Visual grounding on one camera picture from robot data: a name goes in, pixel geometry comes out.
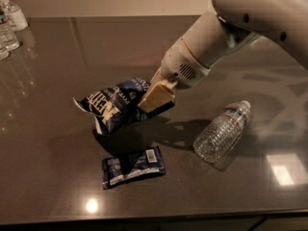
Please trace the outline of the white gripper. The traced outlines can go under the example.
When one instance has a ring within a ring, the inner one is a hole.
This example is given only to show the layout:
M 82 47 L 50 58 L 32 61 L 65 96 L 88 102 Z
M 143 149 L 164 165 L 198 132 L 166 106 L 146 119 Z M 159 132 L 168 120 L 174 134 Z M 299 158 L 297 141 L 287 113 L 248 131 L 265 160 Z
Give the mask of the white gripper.
M 165 53 L 161 67 L 150 81 L 152 86 L 138 107 L 146 113 L 175 100 L 175 90 L 190 89 L 200 83 L 210 72 L 191 52 L 183 38 L 178 39 Z

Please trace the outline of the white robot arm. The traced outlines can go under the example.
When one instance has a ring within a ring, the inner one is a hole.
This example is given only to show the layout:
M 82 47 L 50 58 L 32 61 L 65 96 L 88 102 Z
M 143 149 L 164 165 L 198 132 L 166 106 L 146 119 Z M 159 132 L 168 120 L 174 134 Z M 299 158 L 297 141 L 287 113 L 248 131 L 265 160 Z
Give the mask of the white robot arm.
M 201 15 L 168 49 L 139 107 L 149 113 L 175 100 L 177 90 L 205 78 L 224 56 L 260 36 L 278 44 L 302 66 L 308 65 L 306 0 L 211 0 Z

